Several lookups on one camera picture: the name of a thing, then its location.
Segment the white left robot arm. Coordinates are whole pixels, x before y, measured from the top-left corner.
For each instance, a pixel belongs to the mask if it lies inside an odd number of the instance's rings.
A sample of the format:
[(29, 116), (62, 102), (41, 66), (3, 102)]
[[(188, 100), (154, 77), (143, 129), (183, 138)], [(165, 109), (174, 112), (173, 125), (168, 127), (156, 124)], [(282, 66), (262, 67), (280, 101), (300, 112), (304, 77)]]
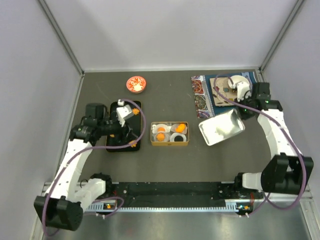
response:
[(48, 227), (76, 231), (85, 210), (98, 197), (106, 199), (113, 194), (110, 177), (102, 173), (92, 175), (84, 187), (77, 189), (92, 150), (131, 148), (141, 140), (146, 123), (141, 106), (129, 99), (116, 101), (114, 111), (108, 111), (102, 103), (86, 105), (80, 123), (70, 131), (64, 158), (51, 185), (33, 203), (46, 236)]

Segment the orange star flower cookie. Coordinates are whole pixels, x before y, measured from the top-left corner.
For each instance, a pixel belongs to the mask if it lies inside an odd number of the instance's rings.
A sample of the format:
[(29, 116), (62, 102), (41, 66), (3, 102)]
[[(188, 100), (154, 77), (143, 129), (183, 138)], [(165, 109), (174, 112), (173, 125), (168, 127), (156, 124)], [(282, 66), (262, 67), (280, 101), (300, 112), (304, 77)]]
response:
[(157, 142), (167, 142), (168, 141), (168, 135), (165, 132), (159, 132), (155, 139)]

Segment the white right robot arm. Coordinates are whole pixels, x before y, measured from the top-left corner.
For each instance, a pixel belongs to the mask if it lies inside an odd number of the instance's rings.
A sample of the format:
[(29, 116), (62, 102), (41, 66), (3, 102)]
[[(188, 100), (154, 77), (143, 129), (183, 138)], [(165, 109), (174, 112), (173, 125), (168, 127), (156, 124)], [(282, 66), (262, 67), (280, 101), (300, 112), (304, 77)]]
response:
[(271, 160), (262, 172), (239, 173), (233, 192), (245, 198), (252, 190), (298, 195), (305, 190), (314, 167), (311, 157), (303, 156), (295, 146), (278, 100), (272, 100), (267, 82), (253, 84), (250, 94), (239, 102), (243, 120), (255, 117), (267, 140)]

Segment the orange fish cookie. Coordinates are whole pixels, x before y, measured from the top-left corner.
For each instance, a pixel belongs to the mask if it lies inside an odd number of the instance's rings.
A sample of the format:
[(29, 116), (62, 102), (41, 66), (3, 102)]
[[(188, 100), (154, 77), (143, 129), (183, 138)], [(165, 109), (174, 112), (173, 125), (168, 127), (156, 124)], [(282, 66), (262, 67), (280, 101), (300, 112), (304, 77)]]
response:
[(180, 123), (179, 125), (177, 125), (177, 127), (175, 128), (175, 131), (177, 133), (181, 133), (181, 134), (185, 134), (187, 131), (187, 126), (184, 123)]

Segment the black round cookie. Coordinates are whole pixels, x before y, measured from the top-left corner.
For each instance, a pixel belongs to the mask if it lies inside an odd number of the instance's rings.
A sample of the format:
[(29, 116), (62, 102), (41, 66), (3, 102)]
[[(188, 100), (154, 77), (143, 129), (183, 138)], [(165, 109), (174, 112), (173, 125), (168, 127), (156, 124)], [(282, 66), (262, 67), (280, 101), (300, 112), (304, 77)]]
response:
[(175, 142), (183, 142), (184, 137), (182, 135), (176, 135), (173, 139)]

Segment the orange figure cookie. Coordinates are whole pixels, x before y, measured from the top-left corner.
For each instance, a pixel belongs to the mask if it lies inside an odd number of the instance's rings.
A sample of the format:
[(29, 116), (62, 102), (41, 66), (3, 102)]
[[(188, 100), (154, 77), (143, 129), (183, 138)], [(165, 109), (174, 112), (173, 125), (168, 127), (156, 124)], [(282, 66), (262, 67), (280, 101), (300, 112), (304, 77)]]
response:
[(167, 133), (167, 129), (165, 127), (158, 127), (156, 130), (157, 133)]

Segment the silver tin lid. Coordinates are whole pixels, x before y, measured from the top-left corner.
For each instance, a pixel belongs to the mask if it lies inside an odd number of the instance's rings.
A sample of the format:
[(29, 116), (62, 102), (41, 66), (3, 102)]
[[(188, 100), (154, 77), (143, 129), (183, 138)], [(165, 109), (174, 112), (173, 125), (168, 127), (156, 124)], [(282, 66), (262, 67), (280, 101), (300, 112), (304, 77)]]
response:
[(198, 128), (208, 146), (232, 138), (245, 130), (236, 109), (231, 109), (199, 123)]

